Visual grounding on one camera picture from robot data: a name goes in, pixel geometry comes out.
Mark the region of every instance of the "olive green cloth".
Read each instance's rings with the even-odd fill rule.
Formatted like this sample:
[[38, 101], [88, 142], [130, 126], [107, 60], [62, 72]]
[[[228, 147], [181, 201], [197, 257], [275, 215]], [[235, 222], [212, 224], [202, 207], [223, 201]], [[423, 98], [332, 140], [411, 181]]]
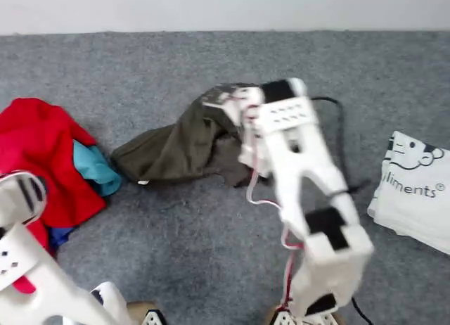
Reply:
[[245, 85], [210, 89], [194, 100], [174, 125], [148, 130], [115, 149], [112, 162], [140, 184], [174, 183], [211, 174], [220, 174], [231, 186], [246, 184], [250, 170], [238, 162], [236, 127], [224, 111], [203, 105], [203, 100], [220, 96], [230, 87]]

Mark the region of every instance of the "black cable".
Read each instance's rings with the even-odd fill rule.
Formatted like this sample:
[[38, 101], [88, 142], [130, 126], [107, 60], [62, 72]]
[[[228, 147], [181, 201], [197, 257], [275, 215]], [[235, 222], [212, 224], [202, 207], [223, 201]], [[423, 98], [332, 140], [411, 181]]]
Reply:
[[349, 168], [347, 166], [347, 158], [345, 157], [345, 111], [344, 106], [341, 104], [340, 101], [336, 100], [335, 98], [331, 98], [329, 96], [313, 96], [311, 98], [313, 101], [317, 100], [324, 100], [331, 103], [334, 103], [337, 106], [337, 109], [339, 111], [338, 117], [337, 117], [337, 134], [336, 134], [336, 149], [337, 149], [337, 159], [340, 164], [340, 169], [342, 171], [342, 174], [344, 175], [344, 179], [347, 182], [348, 185], [348, 193], [356, 193], [357, 191], [361, 190], [362, 188], [366, 187], [368, 184], [370, 184], [370, 180], [365, 179], [360, 184], [357, 185], [350, 185], [352, 182], [350, 180], [349, 175]]
[[345, 123], [345, 111], [344, 106], [336, 100], [335, 98], [331, 98], [329, 96], [314, 96], [311, 98], [313, 101], [324, 100], [331, 103], [334, 103], [339, 110], [337, 117], [337, 134], [336, 134], [336, 148], [337, 148], [337, 158], [340, 163], [340, 169], [344, 175], [345, 181], [349, 183], [349, 171], [347, 168], [347, 162], [345, 157], [344, 145], [345, 145], [345, 132], [344, 132], [344, 123]]
[[[336, 148], [337, 148], [337, 158], [340, 163], [342, 174], [344, 175], [345, 181], [347, 182], [347, 185], [349, 186], [348, 192], [349, 193], [355, 193], [361, 188], [365, 187], [367, 184], [370, 183], [370, 180], [365, 179], [362, 181], [359, 185], [356, 186], [350, 186], [350, 178], [349, 178], [349, 170], [347, 168], [347, 162], [345, 157], [345, 151], [344, 151], [344, 145], [345, 145], [345, 111], [344, 106], [336, 100], [335, 98], [331, 98], [329, 96], [315, 96], [311, 98], [313, 101], [316, 100], [324, 100], [331, 103], [334, 103], [337, 106], [337, 109], [339, 110], [339, 117], [338, 120], [338, 128], [337, 128], [337, 134], [336, 134]], [[373, 322], [362, 312], [362, 310], [359, 308], [358, 303], [356, 303], [356, 299], [352, 297], [352, 304], [356, 312], [358, 312], [359, 316], [366, 321], [368, 325], [373, 325]]]
[[356, 312], [358, 312], [358, 314], [361, 316], [361, 318], [364, 319], [368, 325], [373, 325], [373, 322], [364, 314], [364, 312], [361, 311], [354, 297], [352, 297], [352, 304]]

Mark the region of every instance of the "red wire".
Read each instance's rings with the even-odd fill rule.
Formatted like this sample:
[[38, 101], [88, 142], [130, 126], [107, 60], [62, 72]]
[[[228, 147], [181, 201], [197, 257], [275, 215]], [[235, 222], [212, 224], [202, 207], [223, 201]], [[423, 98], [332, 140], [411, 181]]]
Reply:
[[[246, 114], [247, 111], [249, 111], [249, 109], [252, 108], [258, 108], [259, 105], [249, 105], [247, 108], [245, 108], [244, 110], [244, 114]], [[251, 124], [253, 125], [253, 120], [257, 118], [257, 116], [245, 116], [246, 119], [251, 121]], [[256, 138], [254, 137], [252, 139], [252, 147], [253, 147], [253, 173], [252, 173], [252, 177], [255, 176], [255, 173], [257, 171], [257, 162], [258, 162], [258, 157], [257, 157], [257, 143], [256, 143]], [[274, 204], [278, 204], [272, 200], [265, 200], [268, 202], [272, 202]], [[287, 237], [289, 236], [289, 232], [286, 234], [285, 236], [285, 240], [287, 239]], [[286, 241], [284, 242], [287, 246], [292, 246], [296, 249], [304, 249], [304, 244], [303, 243], [298, 243], [298, 244], [294, 244], [294, 243], [287, 243]], [[284, 300], [282, 302], [282, 304], [280, 305], [280, 307], [277, 308], [277, 311], [289, 311], [289, 302], [290, 302], [290, 287], [292, 284], [292, 279], [293, 279], [293, 266], [294, 266], [294, 257], [295, 256], [295, 251], [291, 250], [290, 253], [290, 257], [288, 258], [288, 270], [287, 270], [287, 276], [286, 276], [286, 282], [285, 282], [285, 295], [284, 295]]]

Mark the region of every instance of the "cartoon mouse print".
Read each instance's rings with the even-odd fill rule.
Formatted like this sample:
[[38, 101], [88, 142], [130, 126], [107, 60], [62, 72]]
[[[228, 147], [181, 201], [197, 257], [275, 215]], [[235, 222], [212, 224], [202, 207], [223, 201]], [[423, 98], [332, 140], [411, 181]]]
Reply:
[[405, 170], [414, 170], [420, 166], [427, 167], [444, 156], [441, 148], [424, 144], [403, 134], [399, 135], [402, 139], [395, 139], [395, 134], [399, 133], [394, 133], [389, 139], [388, 153], [385, 157], [391, 165], [397, 165]]

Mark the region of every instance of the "clothing pile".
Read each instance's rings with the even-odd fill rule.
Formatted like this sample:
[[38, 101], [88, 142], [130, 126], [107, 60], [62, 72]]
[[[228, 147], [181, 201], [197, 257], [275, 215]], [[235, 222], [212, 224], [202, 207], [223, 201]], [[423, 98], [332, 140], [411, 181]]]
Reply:
[[[16, 170], [31, 172], [46, 187], [45, 211], [27, 227], [49, 251], [102, 210], [101, 196], [114, 193], [121, 183], [96, 140], [61, 107], [38, 98], [17, 98], [0, 113], [0, 173]], [[16, 288], [32, 290], [22, 283]]]
[[450, 152], [395, 132], [381, 172], [373, 220], [450, 254]]

